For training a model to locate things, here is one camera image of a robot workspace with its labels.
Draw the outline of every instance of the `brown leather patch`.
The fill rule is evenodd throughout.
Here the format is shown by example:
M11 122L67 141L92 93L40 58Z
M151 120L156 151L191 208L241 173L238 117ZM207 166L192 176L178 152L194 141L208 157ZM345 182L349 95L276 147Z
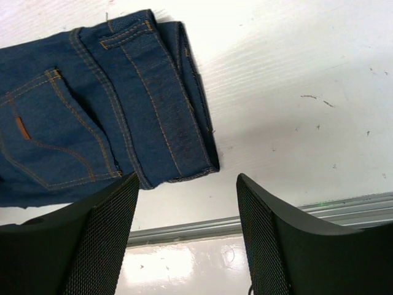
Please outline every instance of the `brown leather patch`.
M25 140L30 140L31 139L30 135L29 135L29 133L27 133L27 130L26 130L25 126L23 125L22 119L20 117L16 117L15 121L17 122L18 128L20 130L20 133L22 133L23 138Z

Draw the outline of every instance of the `white floor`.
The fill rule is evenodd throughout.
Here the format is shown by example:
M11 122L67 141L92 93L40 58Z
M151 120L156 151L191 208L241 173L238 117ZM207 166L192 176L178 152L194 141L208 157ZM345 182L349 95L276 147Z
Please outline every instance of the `white floor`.
M247 295L240 235L128 248L115 295Z
M133 230L238 215L247 173L294 204L393 191L388 0L0 0L0 47L152 8L185 23L222 171L141 192ZM56 207L0 208L0 224Z

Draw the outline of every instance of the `metal strip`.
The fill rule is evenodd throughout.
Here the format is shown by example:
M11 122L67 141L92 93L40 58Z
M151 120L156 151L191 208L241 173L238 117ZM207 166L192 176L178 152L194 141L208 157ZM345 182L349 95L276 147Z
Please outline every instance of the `metal strip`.
M366 228L393 221L393 193L300 206L315 217L341 226ZM130 232L129 246L239 234L239 216Z

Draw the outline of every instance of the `jeans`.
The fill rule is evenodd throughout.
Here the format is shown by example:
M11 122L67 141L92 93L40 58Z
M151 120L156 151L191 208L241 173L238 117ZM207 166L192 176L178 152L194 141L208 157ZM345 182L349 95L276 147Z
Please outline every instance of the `jeans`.
M179 22L150 10L0 50L0 207L75 202L219 171Z

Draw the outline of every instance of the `orange stitching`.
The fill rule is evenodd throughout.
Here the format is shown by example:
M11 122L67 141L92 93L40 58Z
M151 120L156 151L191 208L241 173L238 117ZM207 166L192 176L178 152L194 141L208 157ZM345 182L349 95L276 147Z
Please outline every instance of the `orange stitching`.
M116 178L116 176L110 176L110 177L107 177L107 178L100 178L99 181L112 179L112 178ZM82 183L75 183L75 184L70 184L70 185L60 186L60 187L58 187L58 185L56 184L56 185L51 185L51 186L55 186L55 187L51 187L51 188L47 188L47 189L50 190L50 191L54 191L55 189L64 189L66 187L81 186L82 184L86 184L86 183L90 183L90 182L91 181L84 181Z
M168 180L168 182L169 183L181 183L183 181L189 181L189 180L193 180L193 179L202 177L202 176L207 175L208 173L212 173L212 172L214 172L214 170L212 168L208 168L208 169L205 169L196 175L193 175L190 177L185 177L185 178L175 178L175 179Z
M153 28L152 28L151 24L149 23L149 21L146 20L145 23L146 23L147 27L149 28L149 31L153 31Z
M24 171L27 175L30 175L30 177L35 179L41 186L45 187L47 185L47 183L45 181L43 181L42 179L40 179L40 177L36 176L33 172L31 172L29 169L27 169L23 165L21 165L18 162L14 161L14 159L12 159L10 157L10 155L8 155L8 152L6 152L6 144L4 143L4 139L3 139L2 135L1 135L1 132L0 132L0 145L2 147L1 151L2 151L4 157L6 158L6 160L8 162L10 162L14 166L18 167L20 170Z
M104 44L101 43L101 45L104 46L105 49L108 49L108 48L110 48L110 47L117 46L117 45L119 45L120 43L123 43L123 42L125 42L125 41L127 41L127 40L129 40L129 39L131 39L131 38L133 38L133 37L135 37L136 35L140 35L140 34L142 34L142 33L144 33L144 32L148 32L148 31L150 31L150 30L149 30L149 29L147 29L147 30L144 29L144 30L142 30L142 31L136 32L134 35L131 35L130 37L128 37L128 38L126 38L126 39L123 39L123 40L119 41L118 43L110 44L110 45L107 45L107 46L104 46Z
M81 180L85 180L85 179L89 179L89 178L91 179L91 177L83 177L83 178L74 179L74 180L71 180L71 181L65 181L65 182L63 182L63 183L58 183L58 184L47 184L45 181L43 181L42 179L40 179L40 177L38 177L38 176L35 175L33 172L31 172L28 168L26 168L26 167L23 166L22 164L20 164L20 163L14 161L14 159L12 159L12 158L10 157L10 155L8 155L8 153L6 152L6 145L5 145L5 143L4 143L4 139L3 139L2 135L1 135L1 132L0 132L0 147L2 147L2 149L0 149L0 150L1 150L2 153L4 154L4 157L7 159L7 161L9 161L11 164L14 164L14 165L17 166L19 169L23 170L27 175L30 175L30 177L32 177L32 178L35 179L39 184L41 184L41 186L46 187L46 188L49 189L49 190L51 190L50 187L53 187L53 186L59 186L59 185L62 185L62 184L67 184L67 183L74 183L74 182L81 181ZM112 176L112 175L111 175L111 177L108 177L108 178L101 178L102 176L106 176L106 175L111 175L111 173L97 174L97 175L94 175L94 177L98 178L98 181L106 180L106 179L110 179L110 178L116 178L116 177L117 177L117 176ZM86 182L84 182L84 183L79 183L79 184L73 184L72 186L77 186L77 185L81 185L81 184L85 184L85 183L89 183L89 182L91 182L91 181L86 181Z
M98 181L100 181L100 180L102 179L101 177L107 176L107 175L110 175L110 173L95 174L94 177L97 178ZM76 182L78 182L78 181L82 181L82 180L86 180L86 179L91 179L91 177L90 177L90 176L89 176L89 177L82 177L82 178L79 178L79 179L74 179L74 180L70 180L70 181L65 181L65 182L63 182L63 183L48 184L47 186L59 186L59 185L67 184L67 183L76 183Z
M151 102L152 102L152 105L153 105L153 108L154 108L154 111L155 111L155 115L157 116L158 123L159 123L159 125L160 125L161 133L162 133L162 135L164 136L166 145L167 145L167 147L168 147L168 149L169 149L169 152L171 153L173 162L174 162L174 164L175 164L175 166L176 166L176 169L178 170L179 174L180 174L181 176L183 176L183 174L181 173L181 171L180 171L180 169L179 169L179 166L177 166L177 163L176 163L176 160L175 160L175 158L174 158L174 154L173 154L173 152L172 152L171 146L170 146L170 144L169 144L169 142L168 142L168 139L167 139L167 137L166 137L166 134L165 134L165 132L164 132L164 129L162 128L161 120L160 120L160 117L158 116L157 107L156 107L156 105L155 105L155 103L154 103L153 97L152 97L152 95L151 95L149 89L147 88L146 83L145 83L144 79L142 78L141 73L139 72L138 67L136 66L136 64L134 63L134 61L131 59L131 57L129 56L129 54L126 53L124 47L121 46L121 48L122 48L124 54L126 55L127 59L133 64L133 66L134 66L134 68L135 68L135 70L136 70L136 72L137 72L139 78L142 80L143 86L145 87L145 89L146 89L146 91L147 91L147 94L149 94L150 100L151 100Z
M99 76L97 75L96 70L98 71L98 73L99 73L100 75L102 75L102 76L104 77L104 80L106 79L106 78L105 78L105 75L102 73L102 71L100 70L99 67L96 66L96 69L95 69L95 68L92 68L92 67L89 65L88 61L83 57L83 55L80 53L79 49L77 49L77 47L76 47L74 41L72 40L72 34L75 33L75 35L76 35L77 32L78 32L78 30L80 30L80 29L75 29L75 30L72 31L71 34L69 35L69 39L70 39L70 41L71 41L71 44L72 44L73 48L76 50L76 52L78 53L78 55L81 57L81 59L83 59L83 61L85 62L85 64L88 66L88 68L89 68L89 69L93 72L93 74L96 76L96 78L98 79L98 82L103 86L104 91L106 92L106 95L108 96L109 101L111 102L112 110L113 110L113 112L114 112L114 114L115 114L116 121L117 121L117 123L118 123L118 125L119 125L119 127L120 127L120 131L122 132L122 135L123 135L123 140L124 140L124 142L125 142L125 144L126 144L126 149L127 149L128 157L129 157L130 160L131 160L130 151L129 151L129 146L128 146L128 144L127 144L127 141L126 141L126 138L125 138L125 134L124 134L124 131L123 131L124 125L126 125L126 123L125 123L125 121L124 121L124 117L121 116L122 121L123 121L123 124L124 124L124 125L121 125L121 124L120 124L120 121L119 121L119 117L118 117L118 115L117 115L117 112L115 112L115 109L114 109L113 99L111 98L110 94L108 93L107 87L104 85L104 83L101 81L101 79L100 79ZM89 58L90 56L89 56L89 53L87 52L87 50L86 50L81 44L79 44L79 46L80 46L80 48L82 49L82 51L86 54L86 56ZM119 102L117 101L117 99L116 99L116 97L115 97L116 94L115 94L114 90L112 89L110 83L106 82L106 84L109 86L111 92L114 94L115 102L116 102L116 104L117 104L118 109L120 109Z
M49 82L49 81L50 81L50 80L46 80L46 81L41 82L40 84L35 85L34 87L28 88L28 89L25 90L24 92L21 92L21 93L19 93L18 95L15 95L13 99L15 99L16 97L18 97L18 96L20 96L20 95L26 93L27 91L30 91L31 89L34 89L34 88L36 88L36 87L42 85L43 83L46 83L46 82ZM0 108L1 108L2 106L6 105L6 104L9 103L9 102L10 102L10 100L7 100L7 101L3 102L2 104L0 104Z
M108 50L108 47L105 46L104 41L100 41L99 43L105 48L105 50Z
M93 169L91 168L91 166L89 165L89 163L78 153L70 150L70 149L66 149L63 147L59 147L59 146L51 146L49 144L44 144L44 143L39 143L38 141L31 139L31 142L34 143L36 146L39 146L43 149L54 149L57 151L61 151L61 152L65 152L67 154L70 154L72 156L74 156L75 158L77 158L87 169L89 177L91 178L91 181L96 181L96 179L94 178L94 173L93 173Z
M113 29L112 29L112 25L111 25L111 21L110 21L110 20L108 20L108 27L109 27L110 31L113 32ZM125 139L125 137L124 137L124 136L125 136L125 135L124 135L124 132L122 131L122 133L123 133L124 142L125 142L125 144L126 144L126 149L127 149L128 158L130 159L130 162L131 162L132 166L134 167L135 172L138 174L139 180L143 183L143 185L144 185L145 187L152 187L152 186L150 185L150 183L148 182L148 180L146 179L146 177L145 177L145 175L144 175L144 173L143 173L143 171L142 171L142 168L140 167L139 161L138 161L138 159L136 158L135 153L130 153L130 147L129 147L128 143L126 142L126 139ZM127 131L126 131L126 134L127 134L128 140L131 142L131 147L132 147L132 139L131 139L131 136L130 136L129 132L127 132Z
M9 98L8 101L11 104L12 112L14 114L14 117L16 118L16 117L18 117L18 112L17 112L17 109L14 104L14 98L9 93L7 93L7 97Z
M133 28L131 28L131 29L125 31L123 34L120 34L120 35L117 35L117 36L113 36L112 38L102 40L101 42L108 42L108 41L111 41L111 40L114 40L114 39L118 39L118 38L120 38L120 37L122 37L122 36L124 36L124 35L127 35L129 32L132 32L132 31L135 30L136 28L139 28L140 26L143 26L143 25L146 25L146 23L140 23L140 24L134 26Z
M16 91L22 89L24 86L27 86L28 84L30 84L30 83L34 82L35 80L38 80L38 79L40 79L40 78L42 78L42 77L44 77L44 76L45 76L45 74L44 74L44 75L41 75L41 76L39 76L39 77L36 77L36 78L34 78L33 80L30 80L29 82L27 82L26 84L22 85L21 87L16 88L16 89L14 89L14 90L11 91L11 92L8 92L6 95L4 95L3 97L1 97L0 100L2 100L3 98L5 98L8 94L14 93L14 92L16 92Z
M66 99L64 98L63 94L60 92L59 88L57 87L56 83L54 81L50 81L53 89L55 90L57 96L60 98L60 100L65 104L65 106L73 113L73 115L76 117L76 119L96 138L96 140L98 141L98 144L101 148L101 152L104 151L104 145L101 141L101 138L96 134L96 132L94 132L93 129L90 128L89 125L87 125L87 123L79 116L79 114L77 113L77 111L75 111L75 109L69 105L69 103L66 101ZM105 164L107 166L107 169L109 172L111 172L111 166L109 164L109 160L106 156L106 153L104 153L104 159L105 159Z
M55 73L56 77L61 79L62 76L60 75L59 71L57 69L54 69L53 72Z
M207 164L210 165L209 157L208 157L208 155L207 155L207 153L206 153L206 149L205 149L205 146L204 146L203 141L202 141L202 139L201 139L201 135L200 135L200 131L199 131L199 128L198 128L198 126L197 126L197 123L195 122L194 115L193 115L193 113L192 113L192 111L191 111L191 109L190 109L190 102L189 102L189 99L188 99L188 97L187 97L187 95L186 95L186 93L185 93L185 90L184 90L184 88L183 88L183 85L182 85L182 82L181 82L181 80L180 80L179 74L177 73L176 68L175 68L175 66L173 65L173 61L171 60L170 56L168 55L166 49L163 47L161 41L160 41L159 38L157 37L156 32L154 32L154 37L156 38L157 42L160 44L161 48L162 48L163 51L165 52L166 57L168 58L168 61L169 61L170 65L172 66L173 70L174 70L176 79L178 80L179 85L180 85L180 88L181 88L181 90L182 90L183 97L184 97L184 99L186 100L187 108L189 109L189 112L190 112L190 115L191 115L191 119L192 119L192 122L193 122L193 124L194 124L195 130L196 130L196 133L197 133L196 135L198 136L199 142L200 142L200 144L201 144L203 155L204 155L204 157L205 157L205 159L206 159Z

